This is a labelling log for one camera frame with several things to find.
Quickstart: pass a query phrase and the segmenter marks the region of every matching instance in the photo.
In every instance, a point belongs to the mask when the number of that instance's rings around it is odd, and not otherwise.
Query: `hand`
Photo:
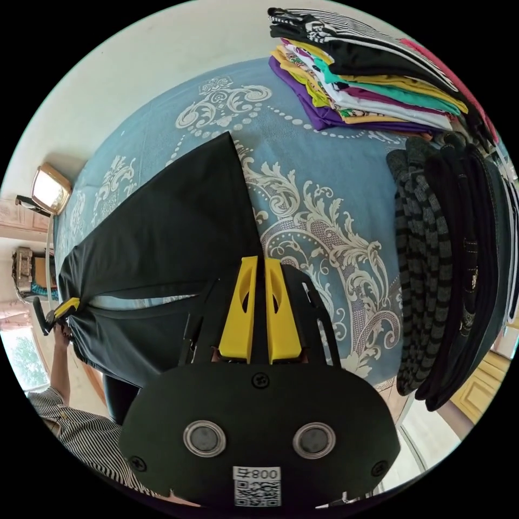
[[[72,330],[65,324],[61,326],[60,324],[56,324],[54,326],[54,345],[55,348],[60,350],[66,350],[70,343],[70,336],[72,335]]]

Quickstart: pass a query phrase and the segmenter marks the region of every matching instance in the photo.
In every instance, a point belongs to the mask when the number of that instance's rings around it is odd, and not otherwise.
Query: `black and white striped shirt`
[[[119,484],[156,497],[139,483],[119,450],[120,425],[66,406],[54,388],[29,393],[27,398],[41,418],[56,424],[59,440],[78,460]]]
[[[433,74],[449,90],[458,92],[458,88],[451,79],[435,63],[397,38],[380,32],[359,20],[318,9],[270,8],[268,15],[273,24],[285,24],[303,29],[308,39],[314,43],[345,41],[401,56]]]

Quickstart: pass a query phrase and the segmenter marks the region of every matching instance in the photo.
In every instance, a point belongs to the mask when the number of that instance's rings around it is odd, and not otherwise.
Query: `stack of folded clothes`
[[[357,125],[428,140],[455,130],[475,136],[485,149],[496,142],[466,87],[413,42],[336,13],[270,8],[268,15],[271,36],[281,39],[270,66],[294,90],[315,129]]]

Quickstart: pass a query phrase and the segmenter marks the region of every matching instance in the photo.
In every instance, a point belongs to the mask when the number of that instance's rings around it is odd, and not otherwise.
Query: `bed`
[[[395,185],[385,157],[404,148],[405,137],[355,128],[317,132],[267,58],[168,90],[104,141],[55,220],[57,271],[131,193],[225,131],[242,163],[265,254],[311,276],[329,310],[345,369],[372,385],[392,379],[402,346],[401,292]],[[99,297],[91,304],[124,311],[169,300]]]

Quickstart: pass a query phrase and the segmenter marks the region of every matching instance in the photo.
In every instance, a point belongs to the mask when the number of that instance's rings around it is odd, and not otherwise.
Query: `yellow shirt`
[[[305,70],[298,67],[295,63],[289,61],[284,51],[286,51],[286,48],[279,45],[275,51],[271,52],[271,54],[276,58],[283,70],[288,72],[295,80],[306,87],[315,107],[329,107],[330,99],[326,92],[319,86],[317,80]]]
[[[314,56],[322,59],[327,65],[331,65],[334,61],[330,58],[326,52],[323,52],[321,49],[315,47],[314,45],[310,45],[309,43],[301,43],[294,40],[288,40],[293,46],[299,47]],[[387,85],[391,87],[401,88],[402,90],[408,90],[409,92],[416,92],[417,94],[424,94],[426,96],[436,97],[436,99],[441,99],[443,101],[447,101],[448,103],[453,104],[458,107],[461,112],[467,114],[468,108],[465,103],[454,99],[449,94],[446,94],[439,88],[427,83],[426,81],[422,81],[420,79],[413,79],[411,77],[405,76],[344,76],[339,75],[339,77],[345,81],[351,81],[354,83],[366,83],[371,85]]]

